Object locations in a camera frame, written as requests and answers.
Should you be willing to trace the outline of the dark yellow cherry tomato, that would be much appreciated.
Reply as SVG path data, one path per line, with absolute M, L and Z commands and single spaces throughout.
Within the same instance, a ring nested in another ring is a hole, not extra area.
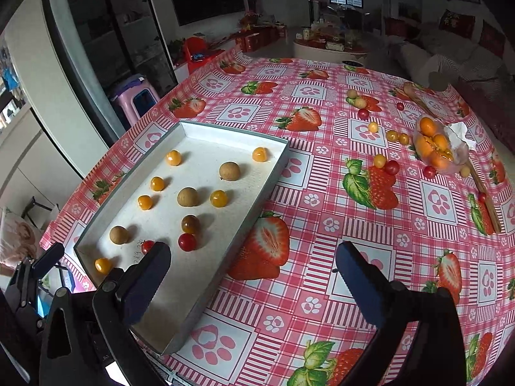
M 216 190 L 210 196 L 211 205 L 214 207 L 225 207 L 229 203 L 228 194 L 223 190 Z

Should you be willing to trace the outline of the brown-orange cherry tomato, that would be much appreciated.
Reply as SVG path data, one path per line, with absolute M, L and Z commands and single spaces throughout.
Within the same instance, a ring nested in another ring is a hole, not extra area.
M 183 217 L 181 228 L 184 233 L 195 235 L 201 230 L 201 223 L 195 215 L 189 214 Z

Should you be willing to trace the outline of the white shallow box tray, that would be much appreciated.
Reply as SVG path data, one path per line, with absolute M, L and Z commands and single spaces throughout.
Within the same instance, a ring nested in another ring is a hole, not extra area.
M 180 121 L 108 195 L 74 252 L 99 286 L 101 260 L 128 269 L 164 243 L 167 274 L 129 322 L 159 354 L 178 351 L 227 272 L 289 155 L 287 140 Z

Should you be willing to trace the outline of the pink strawberry tablecloth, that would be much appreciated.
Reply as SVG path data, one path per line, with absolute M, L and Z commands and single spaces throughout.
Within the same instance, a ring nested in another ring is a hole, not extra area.
M 224 279 L 192 337 L 165 364 L 200 385 L 337 384 L 373 334 L 332 270 L 336 247 L 350 240 L 411 289 L 453 290 L 466 381 L 478 385 L 514 331 L 514 189 L 482 124 L 452 87 L 417 92 L 443 121 L 467 125 L 477 142 L 471 160 L 501 233 L 472 178 L 426 179 L 413 142 L 386 138 L 390 130 L 408 133 L 421 115 L 403 83 L 362 68 L 230 51 L 167 94 L 108 151 L 42 244 L 72 249 L 124 175 L 179 119 L 285 138 L 291 157 L 264 221 L 288 228 L 286 265 L 273 280 Z M 367 101 L 368 120 L 359 119 L 349 90 Z M 400 171 L 376 168 L 377 154 L 397 161 Z

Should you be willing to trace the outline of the wooden stick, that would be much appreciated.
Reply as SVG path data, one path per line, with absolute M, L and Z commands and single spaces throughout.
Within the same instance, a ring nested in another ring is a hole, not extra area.
M 432 110 L 425 104 L 425 102 L 417 95 L 417 90 L 413 83 L 405 83 L 403 85 L 403 90 L 416 105 L 423 109 L 427 116 L 435 119 L 436 123 L 443 129 L 443 131 L 450 135 L 450 149 L 453 151 L 453 163 L 460 167 L 468 166 L 470 169 L 471 177 L 474 180 L 477 190 L 480 193 L 483 193 L 483 203 L 485 204 L 489 217 L 492 221 L 493 230 L 496 234 L 500 234 L 501 223 L 499 217 L 494 207 L 492 198 L 487 192 L 485 184 L 471 163 L 469 158 L 469 146 L 467 145 L 466 141 L 462 140 L 458 135 L 456 135 L 456 133 L 451 128 L 444 124 L 441 119 L 432 112 Z

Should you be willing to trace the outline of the orange mandarin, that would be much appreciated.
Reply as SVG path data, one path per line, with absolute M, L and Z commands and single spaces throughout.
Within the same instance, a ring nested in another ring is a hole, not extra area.
M 432 138 L 437 131 L 435 121 L 430 117 L 422 117 L 419 120 L 419 131 L 426 137 Z
M 449 149 L 450 142 L 444 134 L 441 134 L 441 133 L 435 134 L 432 137 L 432 141 L 433 141 L 435 147 L 439 151 L 445 152 L 446 150 Z
M 415 137 L 415 149 L 418 157 L 421 160 L 426 159 L 429 155 L 434 151 L 433 145 L 426 140 L 426 137 L 423 134 L 417 134 Z

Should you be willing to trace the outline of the glass fruit bowl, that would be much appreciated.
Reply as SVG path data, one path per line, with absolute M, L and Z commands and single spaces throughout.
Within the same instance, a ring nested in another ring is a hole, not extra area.
M 441 174 L 460 172 L 469 159 L 467 143 L 448 125 L 428 115 L 417 119 L 412 141 L 418 158 Z

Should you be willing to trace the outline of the white crumpled tissue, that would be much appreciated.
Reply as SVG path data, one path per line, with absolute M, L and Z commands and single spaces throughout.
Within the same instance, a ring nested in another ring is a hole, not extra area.
M 472 151 L 476 151 L 477 142 L 473 139 L 470 139 L 466 136 L 468 132 L 468 127 L 465 122 L 459 121 L 455 123 L 447 124 L 444 129 L 449 131 L 451 134 L 456 136 L 456 140 L 461 140 L 468 146 L 468 149 Z

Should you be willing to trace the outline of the pink plastic stool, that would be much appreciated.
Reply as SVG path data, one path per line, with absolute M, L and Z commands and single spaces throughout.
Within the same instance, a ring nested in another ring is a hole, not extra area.
M 110 97 L 129 127 L 136 124 L 160 99 L 148 79 L 141 74 L 117 84 Z

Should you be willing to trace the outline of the red plastic chair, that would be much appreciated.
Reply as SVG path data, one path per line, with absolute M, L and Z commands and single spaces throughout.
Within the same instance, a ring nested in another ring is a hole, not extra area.
M 188 66 L 189 74 L 206 65 L 211 59 L 223 53 L 223 50 L 211 50 L 204 39 L 190 37 L 184 41 L 183 51 Z

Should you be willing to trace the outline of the round white coffee table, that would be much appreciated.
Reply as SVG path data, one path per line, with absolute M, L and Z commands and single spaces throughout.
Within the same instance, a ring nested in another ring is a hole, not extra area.
M 365 50 L 350 51 L 341 45 L 337 49 L 338 44 L 321 44 L 316 41 L 306 41 L 303 39 L 295 39 L 293 42 L 293 53 L 297 59 L 305 59 L 311 61 L 343 63 L 356 62 L 361 65 L 365 64 L 368 52 Z

